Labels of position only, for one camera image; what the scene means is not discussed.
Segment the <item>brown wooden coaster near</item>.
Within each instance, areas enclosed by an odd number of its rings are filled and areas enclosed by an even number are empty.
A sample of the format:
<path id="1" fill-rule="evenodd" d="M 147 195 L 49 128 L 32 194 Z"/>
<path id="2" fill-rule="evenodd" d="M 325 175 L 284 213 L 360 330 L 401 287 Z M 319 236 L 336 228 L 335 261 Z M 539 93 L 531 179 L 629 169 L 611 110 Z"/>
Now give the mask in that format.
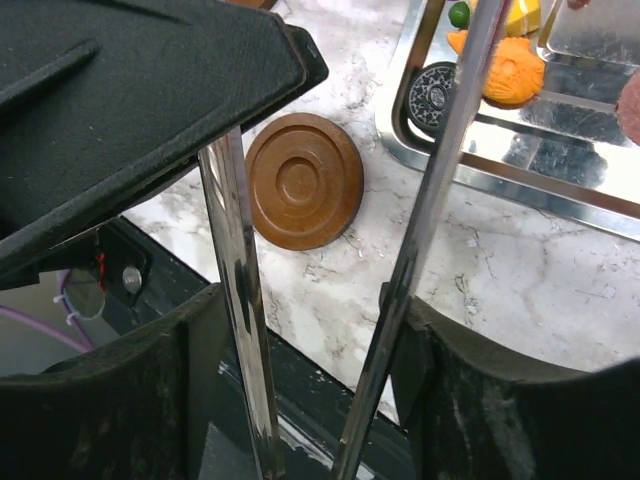
<path id="1" fill-rule="evenodd" d="M 269 242 L 293 251 L 336 240 L 364 192 L 361 155 L 349 134 L 312 113 L 270 122 L 247 153 L 253 223 Z"/>

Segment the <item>black round cookie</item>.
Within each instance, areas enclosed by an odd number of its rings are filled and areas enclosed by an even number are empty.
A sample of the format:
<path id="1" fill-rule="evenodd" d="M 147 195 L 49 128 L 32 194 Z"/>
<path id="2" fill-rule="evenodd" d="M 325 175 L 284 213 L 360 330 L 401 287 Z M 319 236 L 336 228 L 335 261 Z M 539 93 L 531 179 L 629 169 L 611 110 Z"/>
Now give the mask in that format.
<path id="1" fill-rule="evenodd" d="M 411 78 L 404 108 L 408 119 L 422 132 L 434 135 L 439 131 L 455 74 L 455 63 L 440 61 L 422 68 Z"/>

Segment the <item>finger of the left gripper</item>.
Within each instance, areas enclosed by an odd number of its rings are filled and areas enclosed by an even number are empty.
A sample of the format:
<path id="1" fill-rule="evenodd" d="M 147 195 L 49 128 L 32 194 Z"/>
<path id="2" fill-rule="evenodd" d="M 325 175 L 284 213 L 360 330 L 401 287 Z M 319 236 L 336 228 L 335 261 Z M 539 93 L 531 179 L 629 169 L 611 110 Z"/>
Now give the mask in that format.
<path id="1" fill-rule="evenodd" d="M 1 5 L 1 285 L 323 82 L 311 35 L 224 1 Z"/>

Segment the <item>black mounting rail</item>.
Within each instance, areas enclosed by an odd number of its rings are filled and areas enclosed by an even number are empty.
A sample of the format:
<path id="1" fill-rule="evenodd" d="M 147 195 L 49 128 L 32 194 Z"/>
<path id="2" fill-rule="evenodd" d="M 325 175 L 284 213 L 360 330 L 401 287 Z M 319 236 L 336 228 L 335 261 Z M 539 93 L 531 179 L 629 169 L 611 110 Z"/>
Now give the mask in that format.
<path id="1" fill-rule="evenodd" d="M 107 261 L 131 265 L 144 259 L 143 287 L 134 301 L 116 296 L 111 287 L 106 322 L 128 334 L 209 289 L 210 283 L 151 237 L 125 219 L 98 232 Z M 206 479 L 253 479 L 256 476 L 244 392 L 236 349 L 218 298 L 202 347 L 212 353 L 209 397 L 205 402 L 210 428 L 202 474 Z M 275 374 L 282 451 L 289 479 L 326 479 L 338 435 L 351 404 L 351 392 L 319 365 L 275 333 L 268 335 Z M 370 443 L 357 473 L 360 479 L 412 479 L 414 467 L 405 435 L 383 415 L 374 419 Z"/>

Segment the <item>metal tongs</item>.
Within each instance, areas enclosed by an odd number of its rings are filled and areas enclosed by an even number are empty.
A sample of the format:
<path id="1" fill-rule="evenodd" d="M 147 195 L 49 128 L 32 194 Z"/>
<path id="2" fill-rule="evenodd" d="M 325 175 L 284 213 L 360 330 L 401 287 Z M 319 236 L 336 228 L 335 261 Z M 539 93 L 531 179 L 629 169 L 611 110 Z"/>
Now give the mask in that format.
<path id="1" fill-rule="evenodd" d="M 257 243 L 269 345 L 278 388 L 326 386 L 348 398 L 362 369 L 377 318 L 381 285 L 391 275 L 417 173 L 398 166 L 374 134 L 374 93 L 400 32 L 404 1 L 279 1 L 274 11 L 309 31 L 330 74 L 293 104 L 343 127 L 362 155 L 363 202 L 335 241 L 308 252 Z M 456 187 L 450 192 L 419 294 L 460 324 L 492 339 L 504 324 L 488 298 L 484 262 L 497 245 L 487 220 L 499 203 Z"/>

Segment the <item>yellow layered cake slice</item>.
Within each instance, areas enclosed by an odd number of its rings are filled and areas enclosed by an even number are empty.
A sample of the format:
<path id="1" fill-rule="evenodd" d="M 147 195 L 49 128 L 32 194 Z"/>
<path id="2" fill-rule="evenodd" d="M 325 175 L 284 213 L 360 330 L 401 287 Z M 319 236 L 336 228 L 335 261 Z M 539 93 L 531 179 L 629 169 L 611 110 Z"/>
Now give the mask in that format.
<path id="1" fill-rule="evenodd" d="M 505 32 L 507 36 L 523 37 L 539 29 L 541 25 L 541 3 L 539 0 L 513 0 Z"/>

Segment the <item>stainless steel tray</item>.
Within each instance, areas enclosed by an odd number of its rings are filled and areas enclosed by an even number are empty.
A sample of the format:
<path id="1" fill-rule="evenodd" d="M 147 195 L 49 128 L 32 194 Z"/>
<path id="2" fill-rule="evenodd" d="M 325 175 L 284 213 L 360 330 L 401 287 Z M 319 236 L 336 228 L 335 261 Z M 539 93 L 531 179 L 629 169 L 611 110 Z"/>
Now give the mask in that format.
<path id="1" fill-rule="evenodd" d="M 386 150 L 423 170 L 434 138 L 407 117 L 413 75 L 455 63 L 449 1 L 413 1 L 382 89 L 375 123 Z M 483 101 L 469 126 L 459 184 L 576 220 L 631 240 L 639 237 L 639 145 L 616 115 L 620 92 L 639 70 L 639 5 L 564 1 L 541 5 L 529 36 L 545 63 L 541 92 L 519 106 Z"/>

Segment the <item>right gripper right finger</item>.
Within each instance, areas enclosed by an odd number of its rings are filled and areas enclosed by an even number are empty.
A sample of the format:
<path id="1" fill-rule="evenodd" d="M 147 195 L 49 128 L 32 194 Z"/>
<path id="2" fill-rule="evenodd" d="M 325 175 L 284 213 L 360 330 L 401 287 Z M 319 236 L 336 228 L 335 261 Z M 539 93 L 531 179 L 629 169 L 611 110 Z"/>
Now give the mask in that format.
<path id="1" fill-rule="evenodd" d="M 415 299 L 391 366 L 420 479 L 635 479 L 639 362 L 596 372 L 500 345 Z"/>

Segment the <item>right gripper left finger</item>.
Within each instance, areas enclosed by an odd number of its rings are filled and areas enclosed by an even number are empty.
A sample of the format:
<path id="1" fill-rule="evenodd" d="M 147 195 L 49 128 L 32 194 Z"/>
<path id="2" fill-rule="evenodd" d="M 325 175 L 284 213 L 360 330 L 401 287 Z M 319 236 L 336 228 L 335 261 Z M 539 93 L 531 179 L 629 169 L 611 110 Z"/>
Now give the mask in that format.
<path id="1" fill-rule="evenodd" d="M 203 349 L 220 285 L 36 375 L 1 380 L 4 479 L 195 479 L 210 421 Z"/>

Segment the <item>pink heart-shaped cake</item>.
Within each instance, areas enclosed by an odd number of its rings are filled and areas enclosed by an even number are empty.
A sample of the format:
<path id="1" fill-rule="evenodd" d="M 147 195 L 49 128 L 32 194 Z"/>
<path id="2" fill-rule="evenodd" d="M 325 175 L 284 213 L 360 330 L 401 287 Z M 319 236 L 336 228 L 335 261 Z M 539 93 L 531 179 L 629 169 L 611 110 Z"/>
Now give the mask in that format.
<path id="1" fill-rule="evenodd" d="M 636 70 L 622 88 L 617 104 L 618 123 L 625 135 L 640 144 L 640 71 Z"/>

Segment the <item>orange fish-shaped pastry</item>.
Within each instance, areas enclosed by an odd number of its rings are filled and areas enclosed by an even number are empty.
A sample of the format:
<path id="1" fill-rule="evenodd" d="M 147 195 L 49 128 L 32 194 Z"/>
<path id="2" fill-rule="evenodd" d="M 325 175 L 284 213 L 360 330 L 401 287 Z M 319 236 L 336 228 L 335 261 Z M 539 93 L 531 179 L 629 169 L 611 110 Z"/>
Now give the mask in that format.
<path id="1" fill-rule="evenodd" d="M 505 37 L 495 49 L 483 96 L 500 105 L 523 104 L 541 92 L 544 75 L 545 63 L 529 38 Z"/>

